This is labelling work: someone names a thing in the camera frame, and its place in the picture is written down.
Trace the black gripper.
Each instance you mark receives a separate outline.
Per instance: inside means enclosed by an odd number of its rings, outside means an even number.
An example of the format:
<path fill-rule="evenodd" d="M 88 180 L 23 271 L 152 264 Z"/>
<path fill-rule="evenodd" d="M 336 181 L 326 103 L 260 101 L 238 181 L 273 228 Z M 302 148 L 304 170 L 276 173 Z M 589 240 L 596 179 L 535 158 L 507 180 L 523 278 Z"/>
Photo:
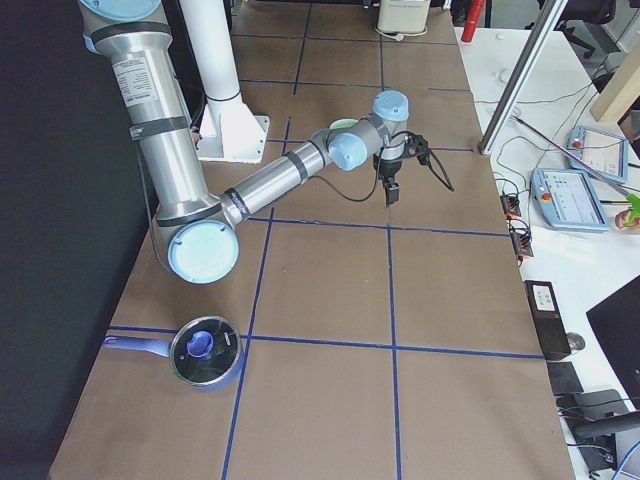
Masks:
<path fill-rule="evenodd" d="M 373 156 L 376 178 L 384 187 L 386 207 L 390 207 L 399 200 L 400 186 L 396 183 L 395 176 L 400 171 L 402 163 L 402 159 L 383 159 L 378 155 Z"/>

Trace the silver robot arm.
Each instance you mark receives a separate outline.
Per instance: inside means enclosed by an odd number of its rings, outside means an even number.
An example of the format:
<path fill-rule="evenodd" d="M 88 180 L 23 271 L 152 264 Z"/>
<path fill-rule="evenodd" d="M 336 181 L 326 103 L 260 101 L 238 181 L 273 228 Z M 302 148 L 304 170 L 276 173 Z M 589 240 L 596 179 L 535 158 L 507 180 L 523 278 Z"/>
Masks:
<path fill-rule="evenodd" d="M 128 111 L 130 137 L 155 189 L 153 235 L 167 246 L 163 267 L 194 284 L 226 276 L 239 257 L 236 226 L 328 165 L 353 170 L 371 157 L 395 160 L 407 138 L 409 101 L 378 94 L 360 120 L 337 121 L 297 149 L 262 166 L 220 195 L 210 192 L 203 165 L 262 157 L 268 122 L 244 103 L 225 9 L 219 1 L 183 1 L 180 12 L 201 78 L 205 120 L 212 131 L 196 140 L 169 55 L 172 32 L 159 1 L 83 1 L 86 47 L 109 60 Z"/>

